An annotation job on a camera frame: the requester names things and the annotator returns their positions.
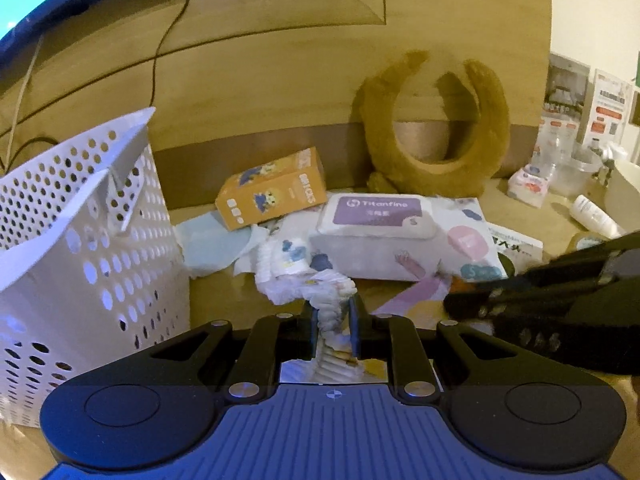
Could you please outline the brown packing tape roll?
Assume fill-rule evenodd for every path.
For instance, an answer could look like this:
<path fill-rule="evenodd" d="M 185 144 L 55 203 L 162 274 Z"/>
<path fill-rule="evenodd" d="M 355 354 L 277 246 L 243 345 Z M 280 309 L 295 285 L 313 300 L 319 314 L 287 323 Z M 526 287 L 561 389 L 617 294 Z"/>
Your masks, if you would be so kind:
<path fill-rule="evenodd" d="M 597 233 L 581 232 L 575 234 L 568 244 L 568 252 L 577 252 L 578 250 L 588 249 L 600 244 L 606 243 L 608 239 Z"/>

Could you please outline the white printed baby diaper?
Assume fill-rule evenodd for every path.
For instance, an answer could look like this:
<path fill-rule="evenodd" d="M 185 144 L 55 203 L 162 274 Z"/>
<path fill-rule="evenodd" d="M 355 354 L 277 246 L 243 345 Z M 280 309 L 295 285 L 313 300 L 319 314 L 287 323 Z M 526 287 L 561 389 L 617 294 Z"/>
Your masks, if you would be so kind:
<path fill-rule="evenodd" d="M 256 248 L 257 289 L 277 306 L 304 300 L 317 317 L 319 339 L 311 360 L 290 359 L 280 381 L 289 384 L 356 384 L 366 372 L 350 352 L 345 333 L 348 300 L 357 287 L 335 271 L 329 258 L 315 254 L 300 237 L 268 237 Z"/>

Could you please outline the Titanfine diaper pack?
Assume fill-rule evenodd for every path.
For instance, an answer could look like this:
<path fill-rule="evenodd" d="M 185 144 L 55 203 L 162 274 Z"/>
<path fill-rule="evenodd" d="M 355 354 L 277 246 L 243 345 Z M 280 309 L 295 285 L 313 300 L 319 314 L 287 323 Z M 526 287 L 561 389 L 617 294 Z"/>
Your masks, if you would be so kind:
<path fill-rule="evenodd" d="M 258 283 L 332 270 L 357 280 L 468 282 L 504 278 L 475 198 L 332 193 L 278 219 L 250 254 Z"/>

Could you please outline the white cosmetic bottle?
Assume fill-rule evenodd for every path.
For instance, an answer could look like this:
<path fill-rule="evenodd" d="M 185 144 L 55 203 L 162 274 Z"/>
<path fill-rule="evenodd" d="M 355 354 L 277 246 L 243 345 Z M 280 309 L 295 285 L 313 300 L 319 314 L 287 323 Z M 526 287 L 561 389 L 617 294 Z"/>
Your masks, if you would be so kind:
<path fill-rule="evenodd" d="M 590 232 L 614 240 L 626 232 L 596 203 L 585 195 L 579 195 L 572 206 L 570 216 Z"/>

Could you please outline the clear plastic bowl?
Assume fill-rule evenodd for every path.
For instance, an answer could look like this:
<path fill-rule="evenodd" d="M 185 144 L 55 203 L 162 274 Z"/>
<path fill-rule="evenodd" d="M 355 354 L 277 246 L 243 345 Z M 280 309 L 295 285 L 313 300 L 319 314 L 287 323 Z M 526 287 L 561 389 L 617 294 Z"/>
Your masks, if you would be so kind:
<path fill-rule="evenodd" d="M 579 144 L 570 154 L 562 155 L 553 165 L 550 190 L 558 195 L 574 198 L 585 192 L 588 182 L 602 166 L 601 157 Z"/>

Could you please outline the small pink tissue pack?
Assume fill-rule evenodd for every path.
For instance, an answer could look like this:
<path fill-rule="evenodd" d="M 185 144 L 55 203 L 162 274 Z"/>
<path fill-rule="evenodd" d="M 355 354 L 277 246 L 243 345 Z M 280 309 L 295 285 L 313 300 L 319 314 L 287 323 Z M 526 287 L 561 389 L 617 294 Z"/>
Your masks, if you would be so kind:
<path fill-rule="evenodd" d="M 539 167 L 526 165 L 508 180 L 506 195 L 529 206 L 540 208 L 549 191 L 549 179 Z"/>

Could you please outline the light blue face mask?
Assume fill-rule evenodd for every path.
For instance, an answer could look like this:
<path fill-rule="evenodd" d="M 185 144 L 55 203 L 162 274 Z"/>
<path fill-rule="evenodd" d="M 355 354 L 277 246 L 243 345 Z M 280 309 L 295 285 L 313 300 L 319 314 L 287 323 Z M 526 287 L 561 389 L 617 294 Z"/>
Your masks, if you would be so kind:
<path fill-rule="evenodd" d="M 228 268 L 269 235 L 269 230 L 261 226 L 229 231 L 216 210 L 183 221 L 174 231 L 191 278 L 205 278 Z"/>

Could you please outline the white QR code sign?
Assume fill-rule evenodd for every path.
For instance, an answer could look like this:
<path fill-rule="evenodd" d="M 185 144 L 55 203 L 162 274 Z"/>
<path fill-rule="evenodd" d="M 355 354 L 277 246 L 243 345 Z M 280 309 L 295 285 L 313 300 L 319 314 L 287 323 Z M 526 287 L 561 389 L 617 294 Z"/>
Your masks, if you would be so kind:
<path fill-rule="evenodd" d="M 620 143 L 628 117 L 632 87 L 623 79 L 595 70 L 582 146 L 593 151 Z"/>

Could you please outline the white perforated basket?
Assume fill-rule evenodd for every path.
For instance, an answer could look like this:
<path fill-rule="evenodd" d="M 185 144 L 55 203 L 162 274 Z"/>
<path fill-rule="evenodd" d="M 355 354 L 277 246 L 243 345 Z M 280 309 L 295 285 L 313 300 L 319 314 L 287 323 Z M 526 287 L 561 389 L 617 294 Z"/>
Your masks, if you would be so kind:
<path fill-rule="evenodd" d="M 120 116 L 1 180 L 1 418 L 35 427 L 88 370 L 184 333 L 189 277 L 148 138 Z"/>

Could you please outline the grey hotel advertising sign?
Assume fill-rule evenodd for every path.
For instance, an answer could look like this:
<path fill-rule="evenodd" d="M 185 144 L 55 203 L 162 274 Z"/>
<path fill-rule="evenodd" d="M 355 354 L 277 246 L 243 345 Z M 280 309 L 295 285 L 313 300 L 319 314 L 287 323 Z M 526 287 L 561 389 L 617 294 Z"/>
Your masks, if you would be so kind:
<path fill-rule="evenodd" d="M 588 89 L 590 68 L 555 53 L 549 54 L 544 104 L 533 150 L 533 166 L 541 171 L 570 157 Z"/>

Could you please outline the orange bricks toy box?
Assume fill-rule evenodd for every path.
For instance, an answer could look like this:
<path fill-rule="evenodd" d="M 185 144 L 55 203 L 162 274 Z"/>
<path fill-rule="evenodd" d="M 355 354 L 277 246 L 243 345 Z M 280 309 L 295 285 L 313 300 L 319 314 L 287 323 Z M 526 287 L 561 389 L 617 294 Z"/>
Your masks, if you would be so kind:
<path fill-rule="evenodd" d="M 312 146 L 230 177 L 215 206 L 227 229 L 235 231 L 327 200 L 322 163 Z"/>

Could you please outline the brown plush crescent pillow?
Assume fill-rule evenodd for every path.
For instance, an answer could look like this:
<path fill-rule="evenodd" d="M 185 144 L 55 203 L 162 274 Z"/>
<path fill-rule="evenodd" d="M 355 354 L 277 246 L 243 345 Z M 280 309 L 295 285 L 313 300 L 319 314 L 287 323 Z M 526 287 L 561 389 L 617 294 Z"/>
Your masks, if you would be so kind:
<path fill-rule="evenodd" d="M 367 180 L 375 193 L 478 197 L 500 169 L 511 137 L 509 107 L 497 74 L 484 63 L 466 60 L 463 68 L 473 120 L 437 125 L 429 120 L 394 118 L 405 83 L 427 61 L 410 51 L 364 81 L 358 108 L 373 166 Z"/>

